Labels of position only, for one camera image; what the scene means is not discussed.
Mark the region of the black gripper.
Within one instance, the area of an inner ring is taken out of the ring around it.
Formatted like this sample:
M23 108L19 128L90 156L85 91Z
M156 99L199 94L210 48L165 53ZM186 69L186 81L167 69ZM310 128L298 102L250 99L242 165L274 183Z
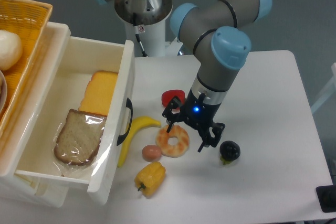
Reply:
M187 125L198 131L202 139L202 143L197 150L199 153L204 147L216 147L226 126L224 123L213 121L221 104L207 104L205 102L206 95L204 93L196 97L190 90L183 105L181 100L174 96L162 113L162 116L166 118L167 133L171 131L176 122L183 122L182 116L184 116L184 122ZM180 107L180 112L173 112Z

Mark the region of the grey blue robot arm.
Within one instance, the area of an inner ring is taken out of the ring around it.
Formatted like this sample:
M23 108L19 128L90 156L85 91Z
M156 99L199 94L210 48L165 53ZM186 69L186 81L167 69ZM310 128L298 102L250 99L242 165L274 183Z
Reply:
M170 28L200 62L184 102L173 98L163 112L169 127L184 122L198 131L201 147L216 147L225 128L213 118L251 50L249 37L240 28L265 17L272 0L216 0L207 9L172 0L97 0L114 2L127 39L137 56L159 56L165 51L164 31L155 30L170 20Z

